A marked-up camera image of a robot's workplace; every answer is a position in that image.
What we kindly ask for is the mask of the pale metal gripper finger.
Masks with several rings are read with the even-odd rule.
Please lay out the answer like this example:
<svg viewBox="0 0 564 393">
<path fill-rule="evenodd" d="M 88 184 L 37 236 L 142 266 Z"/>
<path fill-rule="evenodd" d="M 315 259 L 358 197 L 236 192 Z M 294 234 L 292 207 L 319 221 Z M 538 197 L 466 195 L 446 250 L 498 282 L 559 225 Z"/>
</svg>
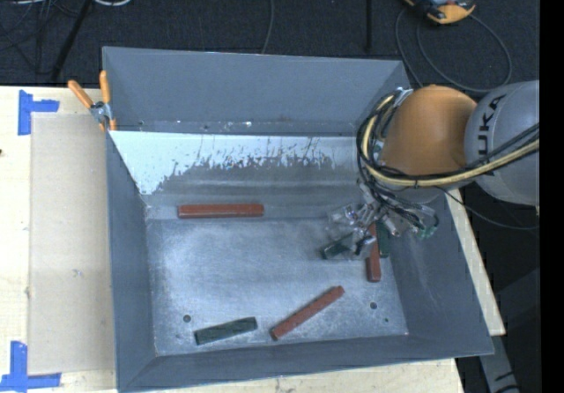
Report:
<svg viewBox="0 0 564 393">
<path fill-rule="evenodd" d="M 353 225 L 358 221 L 357 206 L 347 204 L 327 213 L 328 220 L 334 225 Z"/>
<path fill-rule="evenodd" d="M 352 243 L 352 256 L 355 258 L 367 256 L 376 242 L 377 238 L 372 234 L 355 236 Z"/>
</svg>

